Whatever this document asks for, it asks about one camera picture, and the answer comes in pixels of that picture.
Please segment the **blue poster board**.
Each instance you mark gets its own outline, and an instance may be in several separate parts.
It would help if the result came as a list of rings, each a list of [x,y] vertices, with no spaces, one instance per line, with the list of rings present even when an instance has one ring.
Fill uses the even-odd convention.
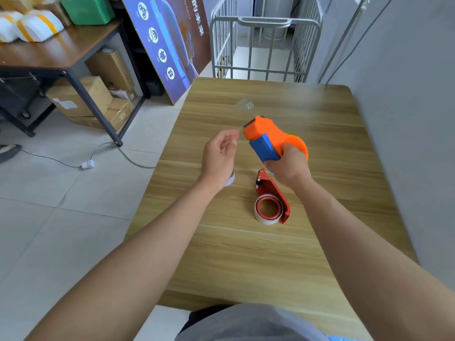
[[[203,0],[122,0],[173,104],[211,61]]]

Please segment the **white appliance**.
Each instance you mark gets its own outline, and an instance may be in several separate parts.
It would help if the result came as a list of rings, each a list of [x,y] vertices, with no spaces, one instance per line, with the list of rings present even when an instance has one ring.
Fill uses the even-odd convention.
[[[294,0],[263,0],[261,6],[258,6],[257,15],[266,18],[290,18]],[[262,37],[272,39],[272,28],[264,28]],[[277,28],[274,39],[283,39],[287,29]]]

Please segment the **flat cardboard box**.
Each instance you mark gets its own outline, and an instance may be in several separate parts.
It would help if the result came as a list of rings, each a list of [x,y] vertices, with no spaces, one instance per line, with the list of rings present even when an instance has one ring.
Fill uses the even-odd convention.
[[[133,112],[133,105],[127,99],[114,98],[109,109],[104,113],[106,120],[116,132],[119,132]],[[72,123],[79,126],[97,128],[102,130],[103,126],[94,116],[69,117]]]

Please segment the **red tape dispenser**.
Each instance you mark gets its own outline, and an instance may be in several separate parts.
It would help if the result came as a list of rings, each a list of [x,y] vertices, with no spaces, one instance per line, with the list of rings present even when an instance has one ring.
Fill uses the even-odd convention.
[[[278,188],[277,184],[267,173],[265,167],[262,167],[258,171],[258,175],[255,182],[255,189],[258,196],[263,194],[273,194],[281,200],[284,212],[278,223],[285,224],[291,215],[290,204],[288,200],[285,198],[284,194]]]

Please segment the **clear tape strip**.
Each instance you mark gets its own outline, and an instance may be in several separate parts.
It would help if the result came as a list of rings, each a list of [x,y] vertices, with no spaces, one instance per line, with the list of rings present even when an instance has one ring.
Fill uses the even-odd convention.
[[[247,124],[256,116],[260,116],[260,109],[251,98],[243,98],[237,102],[234,111],[243,124]]]

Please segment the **green plastic package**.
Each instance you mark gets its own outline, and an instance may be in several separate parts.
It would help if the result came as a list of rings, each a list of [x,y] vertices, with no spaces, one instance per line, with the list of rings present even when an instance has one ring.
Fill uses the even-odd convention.
[[[78,26],[106,25],[116,17],[109,0],[60,0],[60,3]]]

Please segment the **person's left forearm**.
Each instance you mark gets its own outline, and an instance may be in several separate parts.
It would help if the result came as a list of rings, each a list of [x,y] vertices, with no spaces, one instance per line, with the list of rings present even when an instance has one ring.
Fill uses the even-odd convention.
[[[230,173],[201,173],[158,217],[80,279],[24,341],[133,341]]]

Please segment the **brown table black frame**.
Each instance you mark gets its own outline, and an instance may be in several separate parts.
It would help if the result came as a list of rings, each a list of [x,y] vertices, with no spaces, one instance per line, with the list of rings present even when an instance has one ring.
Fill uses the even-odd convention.
[[[120,35],[143,96],[134,107],[120,132],[116,132],[96,106],[77,77],[74,67],[84,63],[114,36]],[[134,60],[130,40],[122,19],[105,26],[72,26],[41,43],[15,42],[0,45],[0,71],[20,72],[35,76],[65,77],[92,111],[117,147],[146,99],[151,97]]]

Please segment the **orange blue tape dispenser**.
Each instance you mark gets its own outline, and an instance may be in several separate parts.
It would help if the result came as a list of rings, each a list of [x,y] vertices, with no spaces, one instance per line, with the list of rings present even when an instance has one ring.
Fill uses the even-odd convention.
[[[281,159],[284,143],[296,147],[309,159],[305,142],[295,134],[282,131],[271,119],[255,116],[243,126],[242,132],[262,163]]]

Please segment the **grey metal pole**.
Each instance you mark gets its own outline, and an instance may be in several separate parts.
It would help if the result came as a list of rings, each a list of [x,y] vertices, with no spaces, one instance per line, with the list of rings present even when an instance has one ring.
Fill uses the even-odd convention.
[[[339,41],[337,43],[337,45],[335,46],[335,48],[333,49],[332,51],[332,54],[330,55],[330,57],[328,58],[328,61],[325,65],[325,67],[323,68],[321,74],[319,75],[319,78],[317,80],[317,83],[320,84],[322,82],[322,79],[324,77],[324,75],[326,74],[328,68],[331,66],[337,52],[339,51],[341,45],[343,44],[344,42],[344,39],[346,38],[346,36],[348,35],[351,27],[353,26],[353,24],[355,23],[357,17],[359,16],[359,14],[361,13],[362,10],[364,10],[365,8],[365,3],[367,3],[368,0],[360,0],[357,4],[357,8],[355,10],[355,12],[353,13],[347,27],[344,29],[341,37],[339,38]]]

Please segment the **tall cardboard box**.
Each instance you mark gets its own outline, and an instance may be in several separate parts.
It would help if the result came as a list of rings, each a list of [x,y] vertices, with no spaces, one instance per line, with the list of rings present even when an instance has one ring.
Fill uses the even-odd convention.
[[[101,49],[86,62],[93,76],[99,76],[108,88],[130,91],[134,89],[132,76],[118,51]]]

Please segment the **cardboard box white label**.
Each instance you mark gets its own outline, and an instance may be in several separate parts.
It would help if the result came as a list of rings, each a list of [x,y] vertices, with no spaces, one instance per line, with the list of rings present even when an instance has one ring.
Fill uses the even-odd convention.
[[[81,78],[80,82],[104,114],[111,105],[113,97],[101,77],[86,76]],[[75,88],[64,77],[57,80],[45,95],[66,117],[91,117],[94,115]]]

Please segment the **grey metal cage cart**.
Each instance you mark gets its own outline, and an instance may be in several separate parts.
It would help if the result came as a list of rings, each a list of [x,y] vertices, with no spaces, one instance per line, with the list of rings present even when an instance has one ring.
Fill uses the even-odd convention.
[[[322,31],[320,1],[294,0],[290,18],[255,16],[255,0],[252,15],[241,15],[238,1],[219,0],[211,14],[213,78],[305,83]],[[277,28],[287,29],[283,39],[274,39]]]

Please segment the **white yellow striped packet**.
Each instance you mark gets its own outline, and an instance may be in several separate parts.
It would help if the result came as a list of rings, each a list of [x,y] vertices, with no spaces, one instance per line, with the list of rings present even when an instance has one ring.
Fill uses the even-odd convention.
[[[16,23],[24,17],[17,11],[0,11],[0,44],[19,39]]]
[[[64,30],[58,17],[48,10],[33,10],[16,21],[19,38],[28,43],[41,43]]]

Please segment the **black trousers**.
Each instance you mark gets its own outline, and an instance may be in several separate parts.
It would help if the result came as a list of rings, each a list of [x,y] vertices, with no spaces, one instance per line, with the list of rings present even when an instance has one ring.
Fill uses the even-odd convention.
[[[218,305],[208,306],[208,307],[205,307],[203,309],[196,310],[196,311],[192,311],[189,314],[187,322],[182,327],[182,329],[180,330],[178,335],[180,333],[182,333],[183,331],[185,331],[187,328],[189,328],[189,327],[193,326],[194,324],[198,323],[199,321],[201,321],[201,320],[203,320],[203,319],[205,319],[205,318],[207,318],[207,317],[209,317],[209,316],[211,316],[213,314],[216,314],[219,311],[222,311],[224,309],[230,308],[232,306],[233,306],[233,304],[218,304]]]

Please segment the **grey shirt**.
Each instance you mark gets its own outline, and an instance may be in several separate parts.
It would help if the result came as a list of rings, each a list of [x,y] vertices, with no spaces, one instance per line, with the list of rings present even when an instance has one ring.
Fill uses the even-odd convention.
[[[174,341],[330,341],[303,317],[266,304],[236,304],[177,335]]]

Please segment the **person's right hand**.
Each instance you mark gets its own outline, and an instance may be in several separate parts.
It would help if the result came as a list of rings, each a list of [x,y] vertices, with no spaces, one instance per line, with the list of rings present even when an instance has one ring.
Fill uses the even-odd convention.
[[[266,160],[264,166],[273,172],[275,179],[296,192],[314,180],[308,167],[306,155],[301,151],[301,160]]]

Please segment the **person's right forearm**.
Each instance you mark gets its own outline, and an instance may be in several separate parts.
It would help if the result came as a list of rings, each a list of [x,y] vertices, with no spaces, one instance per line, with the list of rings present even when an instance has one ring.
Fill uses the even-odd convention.
[[[374,341],[455,341],[455,292],[311,177],[291,180],[352,309]]]

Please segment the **clear tape roll red core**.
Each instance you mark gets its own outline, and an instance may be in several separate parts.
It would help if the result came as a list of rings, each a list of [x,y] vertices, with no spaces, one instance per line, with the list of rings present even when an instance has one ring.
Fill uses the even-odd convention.
[[[265,202],[271,202],[277,209],[277,212],[275,213],[274,216],[265,216],[265,214],[261,211],[260,207],[261,204]],[[284,209],[283,209],[283,204],[279,198],[277,198],[273,194],[263,194],[260,195],[253,207],[253,214],[258,222],[261,224],[265,225],[273,225],[276,224],[280,221],[282,215],[283,215]]]

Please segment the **person's left hand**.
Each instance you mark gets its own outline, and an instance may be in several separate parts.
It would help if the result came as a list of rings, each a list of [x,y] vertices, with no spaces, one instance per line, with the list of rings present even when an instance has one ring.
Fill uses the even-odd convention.
[[[206,143],[202,154],[201,172],[198,181],[218,193],[224,188],[234,170],[237,146],[231,146],[224,153],[212,150],[211,140]]]

